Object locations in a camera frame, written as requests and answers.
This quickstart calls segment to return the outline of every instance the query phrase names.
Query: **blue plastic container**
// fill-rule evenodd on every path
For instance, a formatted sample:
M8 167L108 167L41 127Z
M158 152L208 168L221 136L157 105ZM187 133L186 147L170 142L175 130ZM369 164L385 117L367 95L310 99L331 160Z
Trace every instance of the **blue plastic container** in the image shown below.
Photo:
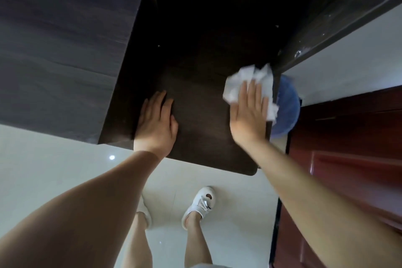
M290 79L281 76L277 105L279 106L276 123L272 126L271 138L279 138L294 128L300 114L300 100Z

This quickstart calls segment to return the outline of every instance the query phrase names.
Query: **white sandal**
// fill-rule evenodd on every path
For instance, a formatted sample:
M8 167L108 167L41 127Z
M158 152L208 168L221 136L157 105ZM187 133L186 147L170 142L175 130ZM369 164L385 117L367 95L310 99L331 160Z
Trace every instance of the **white sandal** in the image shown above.
M186 220L191 212L198 212L201 215L201 219L203 220L205 216L212 211L215 206L215 202L216 193L213 188L211 188L210 186L206 186L200 189L197 195L195 195L193 203L190 205L190 207L184 213L183 218L181 219L181 225L183 229L187 231Z
M145 219L147 220L147 229L149 229L152 226L152 218L151 218L151 214L149 213L148 208L144 204L144 198L142 197L142 195L139 198L137 212L144 213Z

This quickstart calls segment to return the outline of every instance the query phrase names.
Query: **foot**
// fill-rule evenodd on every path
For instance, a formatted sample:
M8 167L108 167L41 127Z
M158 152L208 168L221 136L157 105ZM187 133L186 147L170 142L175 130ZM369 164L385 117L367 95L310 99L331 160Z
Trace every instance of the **foot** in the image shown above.
M152 218L151 218L151 214L149 213L148 208L144 204L144 198L142 197L142 195L139 198L137 212L144 213L145 219L147 220L147 229L149 229L152 226Z
M195 195L193 203L184 213L181 220L181 225L184 230L187 230L187 220L195 220L198 222L205 218L205 216L212 211L215 206L216 196L213 188L206 186L198 191Z

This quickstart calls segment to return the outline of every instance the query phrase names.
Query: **red wooden door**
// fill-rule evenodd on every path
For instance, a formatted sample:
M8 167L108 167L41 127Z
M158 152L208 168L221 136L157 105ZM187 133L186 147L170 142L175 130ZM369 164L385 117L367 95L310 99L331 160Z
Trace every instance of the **red wooden door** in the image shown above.
M304 118L293 131L289 155L329 188L402 234L402 110ZM285 207L273 266L324 267Z

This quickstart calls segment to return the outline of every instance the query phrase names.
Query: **paper towel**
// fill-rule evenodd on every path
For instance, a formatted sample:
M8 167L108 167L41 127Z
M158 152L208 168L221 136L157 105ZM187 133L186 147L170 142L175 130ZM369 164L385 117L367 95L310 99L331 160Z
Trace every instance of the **paper towel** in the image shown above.
M247 81L248 88L252 79L255 79L256 84L261 84L262 97L267 97L269 100L267 121L275 122L279 107L278 105L274 104L272 100L272 86L274 83L274 77L269 64L266 64L261 70L255 68L254 65L242 67L240 68L239 72L229 76L225 83L223 95L224 100L229 104L237 103L242 82Z

